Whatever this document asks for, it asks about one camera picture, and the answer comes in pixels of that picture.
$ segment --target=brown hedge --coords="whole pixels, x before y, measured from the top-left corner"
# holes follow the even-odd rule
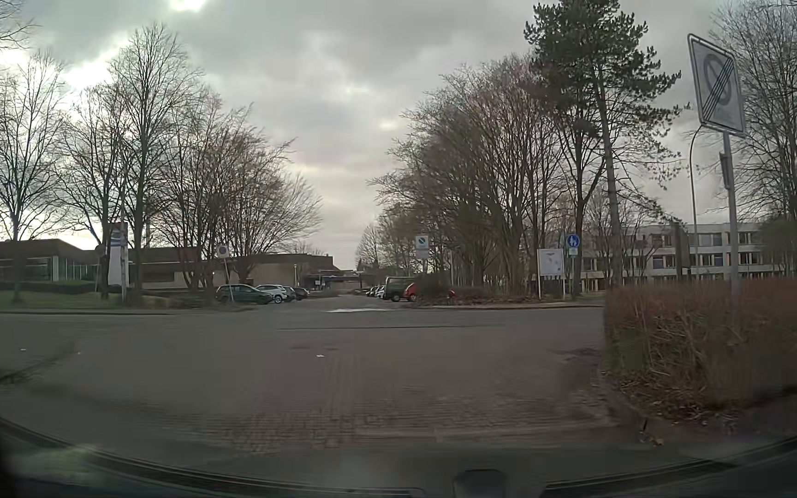
[[[720,409],[797,385],[797,279],[650,285],[607,295],[607,367],[623,386],[676,410]]]

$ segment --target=red car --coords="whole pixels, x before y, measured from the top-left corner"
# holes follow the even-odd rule
[[[404,289],[404,292],[402,293],[401,297],[405,298],[406,300],[412,301],[412,302],[417,300],[417,293],[416,293],[415,289],[416,289],[415,285],[414,284],[410,284],[408,287],[406,287]],[[448,298],[449,299],[453,298],[455,295],[456,294],[454,293],[453,290],[448,289]]]

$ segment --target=paved driveway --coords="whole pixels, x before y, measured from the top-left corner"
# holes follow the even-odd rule
[[[73,342],[0,391],[0,415],[174,464],[224,451],[604,444],[614,427],[592,382],[593,308],[412,310],[344,296],[230,314],[0,314],[0,368]]]

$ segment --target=dark green car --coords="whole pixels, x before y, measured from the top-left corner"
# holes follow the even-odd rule
[[[248,284],[221,285],[217,288],[215,297],[220,302],[232,300],[241,303],[269,304],[273,300],[273,295],[251,287]]]
[[[383,299],[399,302],[404,294],[404,289],[413,283],[414,277],[386,277]]]

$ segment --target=dark van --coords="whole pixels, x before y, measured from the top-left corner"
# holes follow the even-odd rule
[[[383,299],[400,301],[404,289],[414,282],[414,277],[386,277],[386,286],[383,288]]]

